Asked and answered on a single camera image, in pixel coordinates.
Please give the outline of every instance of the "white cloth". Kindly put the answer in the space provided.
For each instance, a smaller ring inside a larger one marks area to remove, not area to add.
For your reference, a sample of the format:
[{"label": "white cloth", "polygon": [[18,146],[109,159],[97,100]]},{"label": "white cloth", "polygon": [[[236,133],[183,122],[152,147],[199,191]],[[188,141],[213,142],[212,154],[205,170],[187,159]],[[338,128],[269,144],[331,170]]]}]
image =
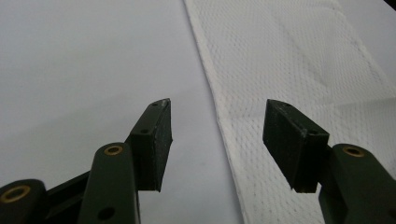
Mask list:
[{"label": "white cloth", "polygon": [[396,176],[396,89],[334,0],[185,0],[245,223],[322,223],[262,143],[267,99],[372,151]]}]

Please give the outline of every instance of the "paper towel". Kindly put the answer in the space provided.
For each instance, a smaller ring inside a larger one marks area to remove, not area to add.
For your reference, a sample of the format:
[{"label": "paper towel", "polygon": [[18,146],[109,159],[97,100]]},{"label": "paper towel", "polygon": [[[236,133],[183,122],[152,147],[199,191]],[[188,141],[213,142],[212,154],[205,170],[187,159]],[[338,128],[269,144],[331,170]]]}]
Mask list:
[{"label": "paper towel", "polygon": [[245,223],[323,223],[262,143],[267,99],[372,151],[396,176],[396,89],[333,0],[185,0]]}]

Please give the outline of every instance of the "dimpled texture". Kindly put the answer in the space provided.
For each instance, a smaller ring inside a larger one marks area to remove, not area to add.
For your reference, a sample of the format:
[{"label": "dimpled texture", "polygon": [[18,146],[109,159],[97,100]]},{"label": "dimpled texture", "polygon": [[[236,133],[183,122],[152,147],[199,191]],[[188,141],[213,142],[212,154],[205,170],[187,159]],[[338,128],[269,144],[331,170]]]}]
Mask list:
[{"label": "dimpled texture", "polygon": [[323,223],[262,143],[267,99],[372,151],[396,176],[395,87],[332,0],[185,0],[245,223]]}]

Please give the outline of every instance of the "white towel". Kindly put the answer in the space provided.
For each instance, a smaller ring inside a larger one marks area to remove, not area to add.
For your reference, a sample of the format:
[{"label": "white towel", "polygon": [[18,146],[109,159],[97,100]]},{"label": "white towel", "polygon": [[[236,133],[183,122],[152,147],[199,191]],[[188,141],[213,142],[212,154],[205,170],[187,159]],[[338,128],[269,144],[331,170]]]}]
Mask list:
[{"label": "white towel", "polygon": [[267,99],[372,151],[396,176],[396,89],[334,0],[185,0],[245,223],[323,223],[262,143]]}]

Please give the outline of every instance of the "brass screw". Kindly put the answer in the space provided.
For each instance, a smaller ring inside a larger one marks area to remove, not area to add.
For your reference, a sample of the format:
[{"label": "brass screw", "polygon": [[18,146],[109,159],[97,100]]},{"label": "brass screw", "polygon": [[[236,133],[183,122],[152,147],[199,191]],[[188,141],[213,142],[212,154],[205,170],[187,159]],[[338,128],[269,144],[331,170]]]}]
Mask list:
[{"label": "brass screw", "polygon": [[2,203],[13,203],[23,198],[30,192],[30,187],[26,185],[20,185],[12,189],[7,190],[0,197]]},{"label": "brass screw", "polygon": [[105,149],[105,154],[107,156],[115,156],[122,152],[122,147],[119,146],[112,146]]},{"label": "brass screw", "polygon": [[359,148],[355,148],[355,147],[344,147],[343,148],[344,152],[346,154],[348,154],[349,156],[353,156],[353,157],[364,157],[364,152],[359,149]]}]

